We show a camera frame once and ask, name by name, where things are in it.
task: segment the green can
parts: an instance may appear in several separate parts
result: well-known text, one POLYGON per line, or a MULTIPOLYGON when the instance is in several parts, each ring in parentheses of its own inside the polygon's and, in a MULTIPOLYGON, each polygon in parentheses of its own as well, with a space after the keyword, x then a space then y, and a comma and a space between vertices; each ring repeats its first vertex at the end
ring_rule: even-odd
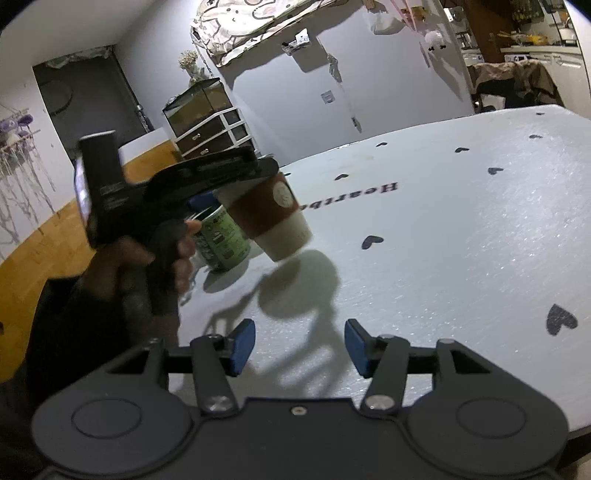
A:
POLYGON ((193 235, 195 246, 213 272, 230 270, 248 256, 250 241, 223 206, 210 207, 193 218, 202 225, 193 235))

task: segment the wall outlet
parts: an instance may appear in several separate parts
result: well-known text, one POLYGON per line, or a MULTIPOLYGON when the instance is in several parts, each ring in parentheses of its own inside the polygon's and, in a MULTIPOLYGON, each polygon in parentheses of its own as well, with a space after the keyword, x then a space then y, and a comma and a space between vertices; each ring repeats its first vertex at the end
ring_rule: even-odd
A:
POLYGON ((335 96, 330 90, 328 92, 321 93, 320 96, 325 103, 332 103, 335 101, 335 96))

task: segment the circular mount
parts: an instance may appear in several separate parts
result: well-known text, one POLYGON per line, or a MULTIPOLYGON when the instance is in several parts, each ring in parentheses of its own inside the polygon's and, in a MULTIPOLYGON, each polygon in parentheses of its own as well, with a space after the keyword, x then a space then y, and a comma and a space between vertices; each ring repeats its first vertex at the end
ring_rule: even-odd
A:
POLYGON ((518 475, 550 463, 569 431, 562 411, 518 381, 487 382, 471 390, 442 383, 420 398, 408 416, 418 448, 464 475, 518 475))
POLYGON ((191 429, 183 402, 143 378, 91 377, 35 412, 33 439, 52 463, 85 475, 133 474, 172 452, 191 429))

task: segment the white cabinet door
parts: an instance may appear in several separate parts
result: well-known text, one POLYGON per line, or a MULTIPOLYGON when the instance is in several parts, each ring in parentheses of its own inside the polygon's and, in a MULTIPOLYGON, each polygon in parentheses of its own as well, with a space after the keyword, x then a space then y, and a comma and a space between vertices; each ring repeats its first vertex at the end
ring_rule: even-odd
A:
POLYGON ((583 57, 553 54, 552 61, 558 71, 560 83, 564 85, 560 86, 555 81, 564 106, 581 116, 591 118, 591 92, 583 57))

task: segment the cup logo sticker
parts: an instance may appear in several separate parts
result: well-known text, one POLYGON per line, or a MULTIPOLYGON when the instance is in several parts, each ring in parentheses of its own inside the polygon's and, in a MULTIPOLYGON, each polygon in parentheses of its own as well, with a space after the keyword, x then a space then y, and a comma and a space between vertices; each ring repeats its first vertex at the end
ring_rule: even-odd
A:
POLYGON ((283 208, 291 207, 295 201, 291 190, 282 181, 278 181, 273 185, 273 199, 277 202, 277 205, 283 208))

